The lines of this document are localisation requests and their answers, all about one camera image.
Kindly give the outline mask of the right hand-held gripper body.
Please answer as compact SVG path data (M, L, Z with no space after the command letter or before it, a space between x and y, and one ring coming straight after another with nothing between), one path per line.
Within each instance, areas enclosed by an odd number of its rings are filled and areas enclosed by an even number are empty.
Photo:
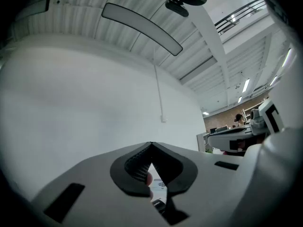
M279 133L283 128L281 116L271 99L266 99L257 108L251 109L248 133L250 138L265 139Z

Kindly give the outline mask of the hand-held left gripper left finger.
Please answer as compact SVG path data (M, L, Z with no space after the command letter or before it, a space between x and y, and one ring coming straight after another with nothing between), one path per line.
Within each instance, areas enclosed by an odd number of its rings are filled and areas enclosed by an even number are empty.
M170 227L150 203L150 142L87 158L48 183L32 200L52 227Z

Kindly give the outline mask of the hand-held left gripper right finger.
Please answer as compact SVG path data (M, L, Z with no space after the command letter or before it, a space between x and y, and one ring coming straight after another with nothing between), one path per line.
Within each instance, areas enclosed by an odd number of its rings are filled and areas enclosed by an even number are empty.
M165 217L151 227L239 227L245 158L153 142L152 162L167 187Z

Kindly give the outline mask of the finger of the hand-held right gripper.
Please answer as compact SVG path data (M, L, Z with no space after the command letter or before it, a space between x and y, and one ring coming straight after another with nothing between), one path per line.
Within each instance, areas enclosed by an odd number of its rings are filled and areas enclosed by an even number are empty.
M250 138L252 138L250 126L242 126L210 134L207 140L208 144L213 148L236 153L241 144Z

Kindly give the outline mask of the white round table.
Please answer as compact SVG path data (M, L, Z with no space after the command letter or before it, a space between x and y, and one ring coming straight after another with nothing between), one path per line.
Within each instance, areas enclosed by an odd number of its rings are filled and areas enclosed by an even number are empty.
M156 171L156 169L155 169L155 167L154 167L153 164L151 164L148 172L150 172L152 174L153 180L156 179L156 178L160 178L161 179L160 175ZM154 200L160 199L160 200L162 200L166 204L167 203L167 190L166 191L153 191L152 188L151 188L151 185L150 185L150 189L153 192L153 199L152 199L151 203ZM166 213L165 212L162 215L160 214L163 218L166 218Z

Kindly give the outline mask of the person's left hand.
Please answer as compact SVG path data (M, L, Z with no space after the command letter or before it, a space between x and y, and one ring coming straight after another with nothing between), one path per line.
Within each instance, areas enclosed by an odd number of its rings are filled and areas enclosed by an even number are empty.
M150 185L152 184L152 181L153 181L152 174L150 172L147 172L146 185L149 187L149 190L150 190L150 201L152 201L152 199L153 199L153 192L150 189Z

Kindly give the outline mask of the grey cabinet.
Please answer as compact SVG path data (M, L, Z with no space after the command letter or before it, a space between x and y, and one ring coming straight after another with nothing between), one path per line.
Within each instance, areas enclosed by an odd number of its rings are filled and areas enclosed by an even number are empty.
M205 152L209 148L209 144L208 144L208 136L209 135L210 135L210 133L204 132L204 133L198 134L196 136L197 144L198 144L198 150L200 152Z

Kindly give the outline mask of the white shelving rack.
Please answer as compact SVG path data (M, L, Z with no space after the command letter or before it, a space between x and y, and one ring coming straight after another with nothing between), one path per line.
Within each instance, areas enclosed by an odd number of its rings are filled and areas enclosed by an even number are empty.
M251 113L251 110L253 108L248 108L248 109L242 109L242 116L243 116L243 120L245 122L245 124L249 124L250 121L251 121L251 116L250 116L250 113Z

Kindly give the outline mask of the blue and white packet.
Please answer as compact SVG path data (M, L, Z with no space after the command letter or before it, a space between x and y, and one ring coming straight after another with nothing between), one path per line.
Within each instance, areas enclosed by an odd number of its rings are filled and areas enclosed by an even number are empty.
M156 178L153 180L151 188L153 191L166 191L167 190L165 183L160 178Z

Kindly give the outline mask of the black balcony railing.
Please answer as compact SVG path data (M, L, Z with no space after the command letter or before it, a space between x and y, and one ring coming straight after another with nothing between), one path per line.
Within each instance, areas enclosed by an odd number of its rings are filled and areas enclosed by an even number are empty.
M219 20L217 23L215 23L215 28L219 36L221 36L226 31L230 30L231 28L239 24L243 19L249 18L265 8L266 8L265 0L251 1L246 5L236 9L231 14L225 16L221 20Z

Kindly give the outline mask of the long ceiling light panel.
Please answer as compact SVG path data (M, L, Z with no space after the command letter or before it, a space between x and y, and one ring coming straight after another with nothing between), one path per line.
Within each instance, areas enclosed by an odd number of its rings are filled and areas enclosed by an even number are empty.
M25 8L23 8L20 12L15 16L14 21L19 21L26 17L47 12L49 10L50 0L39 0L34 3L29 4Z
M101 15L106 19L118 22L144 34L174 56L177 56L183 50L183 47L165 30L130 9L113 3L106 3Z

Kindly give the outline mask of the white wall conduit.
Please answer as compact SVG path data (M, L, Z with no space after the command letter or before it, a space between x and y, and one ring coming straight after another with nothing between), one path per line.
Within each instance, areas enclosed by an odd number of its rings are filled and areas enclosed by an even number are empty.
M168 119L164 115L164 110L163 110L163 103L162 103L161 90L160 90L160 82L159 82L157 65L156 65L156 50L155 50L155 46L153 48L153 66L154 66L154 71L155 71L155 78L156 78L157 90L158 90L158 96L159 96L159 103L160 103L160 112L161 112L161 114L160 114L160 121L162 123L166 123Z

